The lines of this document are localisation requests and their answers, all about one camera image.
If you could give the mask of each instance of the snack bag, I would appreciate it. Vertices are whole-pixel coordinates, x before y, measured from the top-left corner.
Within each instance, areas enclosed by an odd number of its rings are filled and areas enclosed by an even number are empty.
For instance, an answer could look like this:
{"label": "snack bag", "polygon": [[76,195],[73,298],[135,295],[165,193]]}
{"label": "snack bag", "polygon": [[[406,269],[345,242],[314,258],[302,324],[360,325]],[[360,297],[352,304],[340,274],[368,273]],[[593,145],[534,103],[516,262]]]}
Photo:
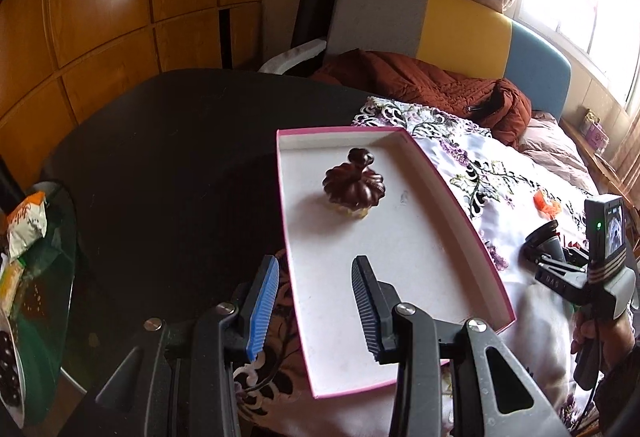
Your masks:
{"label": "snack bag", "polygon": [[17,260],[31,245],[47,234],[44,192],[29,195],[6,218],[9,261]]}

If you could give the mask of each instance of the camera screen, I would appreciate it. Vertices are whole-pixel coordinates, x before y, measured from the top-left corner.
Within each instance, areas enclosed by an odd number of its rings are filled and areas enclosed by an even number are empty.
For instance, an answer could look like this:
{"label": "camera screen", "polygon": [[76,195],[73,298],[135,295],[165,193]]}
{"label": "camera screen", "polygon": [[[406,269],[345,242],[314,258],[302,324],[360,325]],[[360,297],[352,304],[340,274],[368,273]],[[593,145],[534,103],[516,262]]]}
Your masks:
{"label": "camera screen", "polygon": [[609,258],[625,240],[622,223],[622,204],[618,204],[607,210],[605,227],[606,243],[604,258]]}

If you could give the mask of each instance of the yellow headboard section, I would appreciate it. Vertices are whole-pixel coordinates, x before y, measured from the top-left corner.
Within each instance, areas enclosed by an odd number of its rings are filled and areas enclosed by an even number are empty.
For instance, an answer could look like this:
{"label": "yellow headboard section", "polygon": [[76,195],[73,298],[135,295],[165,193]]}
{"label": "yellow headboard section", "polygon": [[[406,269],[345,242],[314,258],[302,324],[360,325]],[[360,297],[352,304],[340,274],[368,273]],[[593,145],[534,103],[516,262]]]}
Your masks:
{"label": "yellow headboard section", "polygon": [[511,20],[472,0],[428,0],[416,58],[474,78],[502,78]]}

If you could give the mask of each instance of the chocolate pastry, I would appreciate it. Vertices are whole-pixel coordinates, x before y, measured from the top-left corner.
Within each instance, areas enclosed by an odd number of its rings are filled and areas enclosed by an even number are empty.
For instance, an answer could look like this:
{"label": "chocolate pastry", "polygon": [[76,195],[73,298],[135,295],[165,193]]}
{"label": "chocolate pastry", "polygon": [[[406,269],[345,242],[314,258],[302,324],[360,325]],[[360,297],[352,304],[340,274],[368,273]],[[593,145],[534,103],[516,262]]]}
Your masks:
{"label": "chocolate pastry", "polygon": [[383,177],[368,168],[373,154],[366,148],[351,148],[347,159],[327,170],[322,186],[330,202],[362,218],[385,196]]}

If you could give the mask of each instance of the window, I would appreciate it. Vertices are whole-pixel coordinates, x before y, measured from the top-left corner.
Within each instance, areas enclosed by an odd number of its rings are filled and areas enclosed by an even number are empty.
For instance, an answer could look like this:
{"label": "window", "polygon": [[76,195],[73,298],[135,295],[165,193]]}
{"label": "window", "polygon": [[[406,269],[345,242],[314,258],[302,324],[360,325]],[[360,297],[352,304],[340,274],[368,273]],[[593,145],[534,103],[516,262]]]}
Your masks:
{"label": "window", "polygon": [[521,0],[516,19],[560,47],[569,45],[602,74],[596,77],[621,104],[636,79],[640,0]]}

